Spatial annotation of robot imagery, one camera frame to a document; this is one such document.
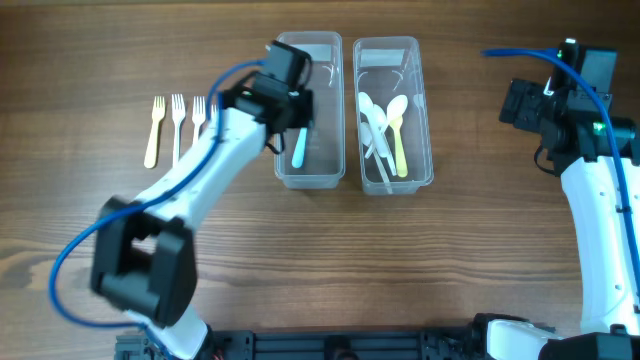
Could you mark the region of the yellow plastic spoon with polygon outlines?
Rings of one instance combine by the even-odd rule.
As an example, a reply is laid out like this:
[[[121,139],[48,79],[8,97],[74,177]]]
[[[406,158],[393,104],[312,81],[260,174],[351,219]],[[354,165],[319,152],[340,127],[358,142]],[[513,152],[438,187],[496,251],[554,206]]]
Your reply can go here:
[[[408,166],[406,162],[406,156],[401,136],[401,127],[403,124],[403,117],[398,116],[390,121],[390,127],[394,133],[394,146],[395,146],[395,162],[397,175],[401,178],[405,178],[408,175]]]

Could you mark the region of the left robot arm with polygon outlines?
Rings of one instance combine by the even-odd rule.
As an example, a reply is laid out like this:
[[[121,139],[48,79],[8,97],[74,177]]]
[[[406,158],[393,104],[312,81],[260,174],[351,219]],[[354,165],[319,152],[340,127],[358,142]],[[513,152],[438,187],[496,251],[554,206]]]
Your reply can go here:
[[[201,139],[157,183],[126,203],[107,201],[97,221],[91,290],[126,312],[168,359],[215,359],[211,328],[191,304],[197,285],[194,237],[237,174],[270,148],[272,136],[314,119],[309,53],[279,41],[247,73],[205,100]]]

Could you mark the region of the white plastic spoon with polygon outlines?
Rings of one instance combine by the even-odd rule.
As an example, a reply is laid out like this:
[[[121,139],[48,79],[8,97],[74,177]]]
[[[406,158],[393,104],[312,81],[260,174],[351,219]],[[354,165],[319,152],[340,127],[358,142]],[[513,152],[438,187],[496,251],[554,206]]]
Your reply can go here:
[[[374,151],[377,151],[381,157],[388,157],[390,155],[389,146],[385,135],[380,130],[382,124],[380,117],[381,108],[375,105],[370,96],[365,92],[358,93],[358,106],[360,112],[367,118],[372,137],[372,145],[367,150],[365,157],[369,158]]]
[[[385,135],[385,130],[383,129],[386,123],[386,115],[379,105],[373,106],[373,115],[375,120],[376,134],[379,138],[380,155],[387,160],[392,175],[396,176],[397,169],[396,169],[395,161],[394,161],[393,155],[391,154],[391,150]]]
[[[385,110],[382,109],[386,115],[386,123],[383,127],[385,132],[387,128],[390,126],[390,121],[398,116],[403,115],[407,107],[408,107],[407,96],[397,95],[389,102]]]
[[[386,192],[391,195],[392,194],[392,190],[391,190],[391,185],[390,185],[390,180],[389,177],[387,175],[386,169],[384,168],[384,165],[382,164],[382,160],[379,156],[379,154],[377,153],[377,150],[375,148],[375,145],[373,143],[373,137],[372,137],[372,132],[371,132],[371,128],[370,125],[366,122],[361,122],[359,124],[359,130],[361,132],[362,135],[362,144],[366,145],[368,147],[369,150],[372,150],[372,155],[375,159],[376,162],[376,166],[378,168],[378,171],[380,173],[381,179],[384,183]]]

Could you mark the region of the light blue plastic fork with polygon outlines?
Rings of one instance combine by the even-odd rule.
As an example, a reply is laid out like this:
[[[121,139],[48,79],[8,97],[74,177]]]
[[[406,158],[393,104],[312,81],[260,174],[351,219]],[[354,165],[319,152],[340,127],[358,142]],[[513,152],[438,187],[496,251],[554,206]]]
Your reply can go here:
[[[293,168],[299,169],[304,164],[306,142],[307,142],[307,128],[301,128],[298,134],[296,145],[291,159],[291,165]]]

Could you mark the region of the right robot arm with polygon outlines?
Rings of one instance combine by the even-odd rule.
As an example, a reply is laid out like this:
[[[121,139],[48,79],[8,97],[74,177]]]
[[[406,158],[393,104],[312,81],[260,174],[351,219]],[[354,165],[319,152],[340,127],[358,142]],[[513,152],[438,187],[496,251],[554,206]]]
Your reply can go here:
[[[639,356],[639,128],[610,114],[613,49],[567,39],[547,50],[495,48],[553,65],[546,84],[511,82],[499,120],[536,133],[571,210],[582,276],[580,334],[479,315],[469,356],[488,359],[636,359]]]

